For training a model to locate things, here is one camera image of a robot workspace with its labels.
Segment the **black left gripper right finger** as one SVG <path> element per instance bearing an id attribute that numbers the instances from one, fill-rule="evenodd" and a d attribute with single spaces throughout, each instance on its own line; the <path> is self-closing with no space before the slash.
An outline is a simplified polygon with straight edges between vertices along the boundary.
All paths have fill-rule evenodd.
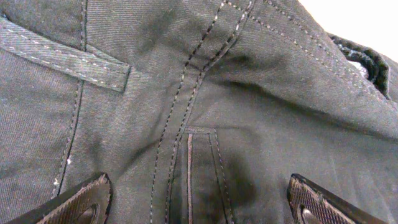
<path id="1" fill-rule="evenodd" d="M 287 200 L 299 224 L 386 224 L 300 174 L 290 176 Z"/>

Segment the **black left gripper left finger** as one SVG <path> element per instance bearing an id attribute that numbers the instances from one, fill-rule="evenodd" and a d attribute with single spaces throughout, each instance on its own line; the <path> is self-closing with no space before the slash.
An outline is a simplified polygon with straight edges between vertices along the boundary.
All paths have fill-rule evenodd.
<path id="1" fill-rule="evenodd" d="M 104 224 L 108 217 L 111 183 L 104 172 L 68 189 L 7 224 Z"/>

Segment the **black shorts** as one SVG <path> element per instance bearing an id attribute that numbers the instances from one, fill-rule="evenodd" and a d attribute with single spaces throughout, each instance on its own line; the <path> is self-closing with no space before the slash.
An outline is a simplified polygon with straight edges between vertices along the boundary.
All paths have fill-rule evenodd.
<path id="1" fill-rule="evenodd" d="M 301 174 L 397 222 L 397 63 L 298 1 L 1 1 L 1 222 L 292 223 Z"/>

